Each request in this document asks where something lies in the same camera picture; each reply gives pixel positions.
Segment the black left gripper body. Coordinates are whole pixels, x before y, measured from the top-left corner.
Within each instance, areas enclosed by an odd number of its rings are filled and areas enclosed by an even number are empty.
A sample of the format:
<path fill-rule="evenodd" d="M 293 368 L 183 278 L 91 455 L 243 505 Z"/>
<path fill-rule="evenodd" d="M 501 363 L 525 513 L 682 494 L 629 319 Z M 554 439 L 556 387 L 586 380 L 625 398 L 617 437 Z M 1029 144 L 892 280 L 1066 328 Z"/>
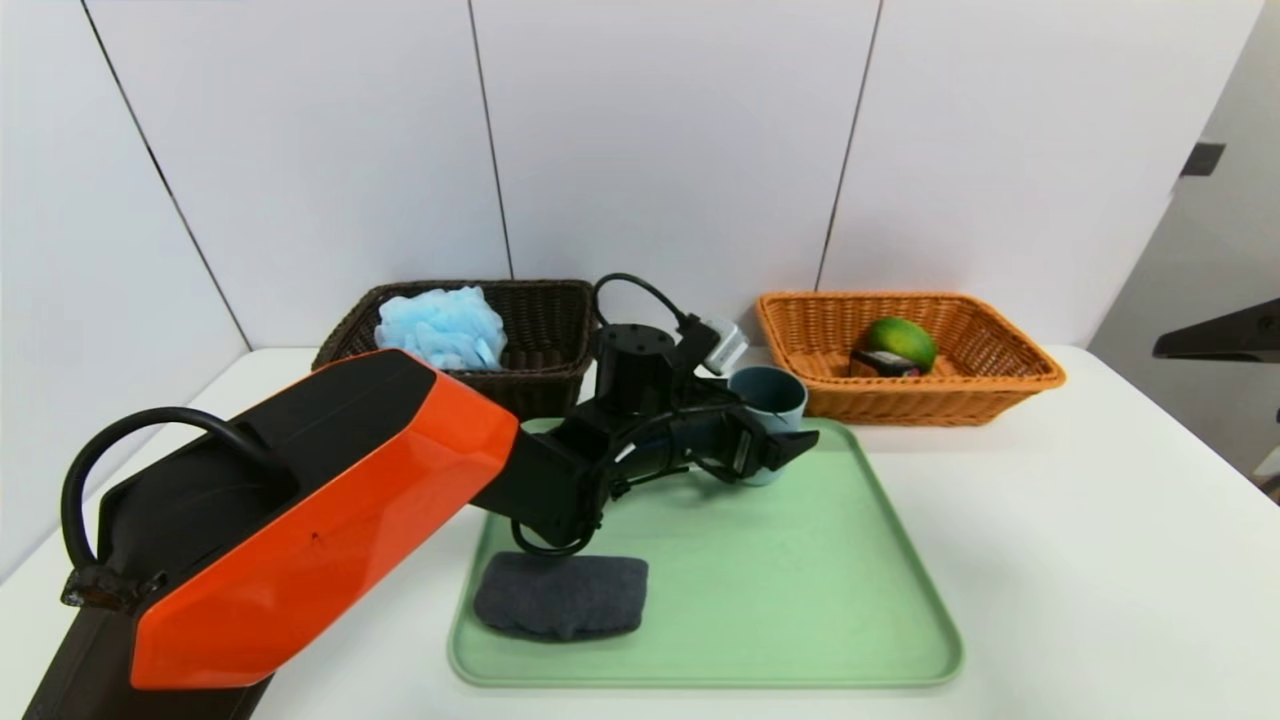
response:
<path fill-rule="evenodd" d="M 685 413 L 669 424 L 673 457 L 726 484 L 760 470 L 769 434 L 763 415 L 746 407 Z"/>

